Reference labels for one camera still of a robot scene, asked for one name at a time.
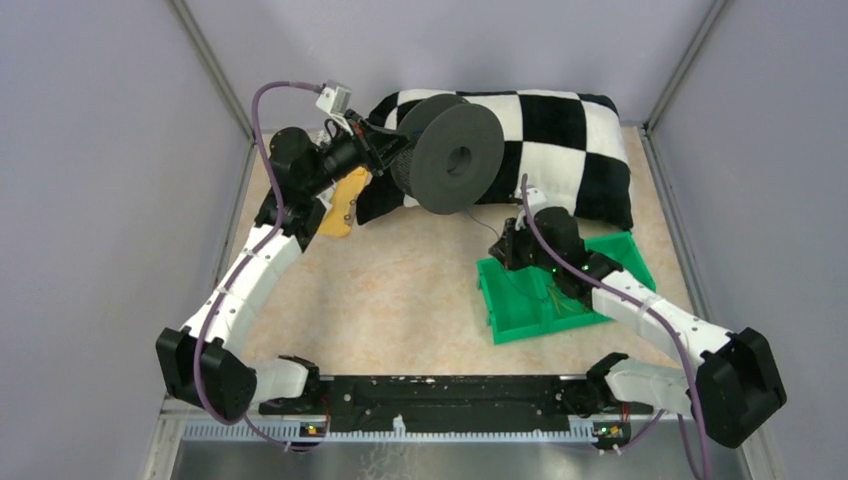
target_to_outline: metal frame edge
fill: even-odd
[[[230,81],[224,74],[221,64],[212,51],[212,47],[209,46],[209,42],[203,35],[203,31],[191,13],[191,9],[185,3],[185,0],[166,0],[166,2],[177,17],[180,27],[182,27],[186,36],[188,36],[189,43],[194,49],[197,59],[206,71],[209,80],[212,82],[212,86],[218,92],[218,96],[221,98],[224,106],[230,112],[230,116],[236,121],[245,137],[252,139],[253,128],[251,127],[247,112],[241,107],[235,90],[233,90]]]
[[[179,418],[160,417],[147,454],[147,464],[142,480],[170,480],[177,462],[185,421]]]
[[[674,250],[680,263],[680,270],[683,273],[683,281],[686,283],[689,298],[692,301],[692,308],[696,315],[712,321],[714,317],[705,293],[704,281],[698,268],[697,259],[690,246],[690,237],[686,232],[682,215],[674,198],[668,171],[656,149],[654,133],[649,132],[646,125],[639,129],[639,137],[642,139],[645,157],[648,160],[651,175],[654,177],[660,206],[668,224]],[[768,425],[760,427],[742,444],[740,450],[740,455],[748,467],[748,473],[752,480],[783,480],[787,478],[785,467],[777,454]]]
[[[247,154],[244,159],[244,167],[241,172],[241,180],[239,188],[236,191],[236,198],[233,202],[233,209],[230,211],[230,223],[227,226],[227,234],[224,238],[224,246],[221,248],[221,257],[218,260],[218,266],[215,270],[215,282],[217,285],[224,275],[227,273],[230,264],[230,254],[233,251],[233,241],[238,230],[239,219],[241,218],[241,210],[244,206],[244,201],[247,198],[247,187],[250,185],[250,177],[253,172],[253,162],[256,158],[256,144],[251,138],[247,142]]]
[[[731,3],[733,3],[733,0],[714,0],[709,10],[707,10],[707,14],[701,21],[701,25],[698,26],[698,30],[695,31],[695,36],[689,42],[689,46],[686,47],[686,52],[683,54],[683,58],[680,59],[680,63],[677,64],[677,68],[674,69],[674,73],[671,75],[671,78],[665,88],[663,88],[659,99],[657,99],[656,105],[654,105],[653,110],[651,110],[651,115],[645,122],[643,128],[648,133],[652,133],[657,128],[666,108],[668,108],[669,103],[671,103],[675,93],[677,93],[677,88],[681,83],[683,83],[683,80],[686,78],[692,65],[701,53],[701,48],[712,33],[713,28],[716,26],[721,16],[727,11],[727,7]]]

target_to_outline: black and white checkered pillow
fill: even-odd
[[[368,121],[396,128],[412,107],[440,93],[455,93],[489,108],[503,127],[503,163],[478,204],[510,203],[527,173],[529,183],[539,187],[551,205],[623,230],[633,227],[630,168],[618,112],[608,97],[548,90],[404,90],[380,102]],[[404,204],[417,202],[405,201],[391,175],[374,177],[358,197],[357,222],[362,225]]]

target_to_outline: grey wall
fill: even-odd
[[[161,0],[5,0],[0,105],[0,478],[136,478],[245,139]]]
[[[268,81],[332,78],[361,113],[402,88],[548,88],[610,95],[642,121],[711,0],[188,4],[246,108]],[[314,97],[283,95],[268,94],[263,129],[319,125]]]
[[[736,2],[657,134],[713,320],[771,341],[791,478],[848,468],[846,18],[837,0]]]

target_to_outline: robotic arm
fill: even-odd
[[[211,340],[201,346],[200,371],[209,404],[225,420],[235,421],[251,404],[303,392],[308,362],[279,358],[248,366],[239,359],[247,332],[282,273],[318,231],[335,182],[361,166],[382,175],[414,146],[412,136],[373,126],[347,109],[349,97],[350,90],[336,83],[327,84],[318,97],[316,105],[338,126],[329,144],[315,145],[306,131],[296,127],[280,130],[271,139],[271,164],[283,191],[285,212],[278,211],[269,192],[245,247],[203,307],[179,330],[166,328],[159,335],[156,352],[169,395],[202,408],[193,355],[201,326],[221,293],[223,301],[206,335]],[[257,250],[281,214],[282,228]]]
[[[738,447],[786,403],[786,392],[768,341],[746,328],[736,334],[675,306],[642,285],[621,265],[586,250],[577,222],[562,207],[548,207],[537,188],[526,190],[527,210],[535,227],[557,255],[598,283],[560,268],[530,231],[525,210],[505,222],[501,238],[489,249],[504,268],[536,266],[552,272],[556,286],[585,307],[624,323],[670,358],[678,349],[651,309],[664,318],[680,339],[696,372],[696,385],[707,434],[721,445]],[[614,293],[626,292],[641,306]],[[639,402],[692,416],[692,398],[681,369],[661,367],[613,353],[587,374],[602,397]]]
[[[338,125],[329,144],[316,146],[300,128],[286,128],[271,140],[274,176],[284,192],[285,211],[269,193],[256,217],[245,248],[220,285],[179,330],[165,329],[156,342],[168,393],[202,407],[193,355],[201,327],[211,319],[200,346],[200,377],[208,403],[227,421],[241,418],[249,406],[272,399],[303,399],[318,382],[317,367],[297,357],[246,365],[239,359],[247,332],[268,295],[289,265],[308,247],[328,212],[334,182],[364,166],[382,175],[393,162],[407,161],[417,137],[370,125],[347,109],[350,90],[328,84],[317,105]],[[752,329],[739,334],[684,312],[640,284],[621,265],[585,249],[574,218],[561,207],[549,207],[544,193],[526,192],[534,226],[553,250],[583,273],[629,295],[641,307],[558,268],[528,228],[522,210],[506,221],[501,238],[489,250],[506,269],[536,266],[553,272],[556,286],[586,307],[622,322],[671,358],[676,346],[659,322],[659,312],[685,346],[697,369],[697,389],[707,433],[722,445],[737,447],[785,402],[786,394],[766,339]],[[269,241],[278,215],[282,228]],[[223,293],[215,312],[215,298]],[[601,401],[639,402],[691,415],[692,399],[683,371],[610,354],[587,373]]]

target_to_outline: green plastic tray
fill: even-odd
[[[622,264],[637,280],[656,291],[654,279],[629,232],[586,240],[586,248]],[[483,291],[496,344],[609,320],[587,311],[559,290],[554,291],[555,303],[548,289],[553,285],[551,273],[540,268],[509,272],[494,258],[485,258],[477,262],[477,272],[477,287]]]

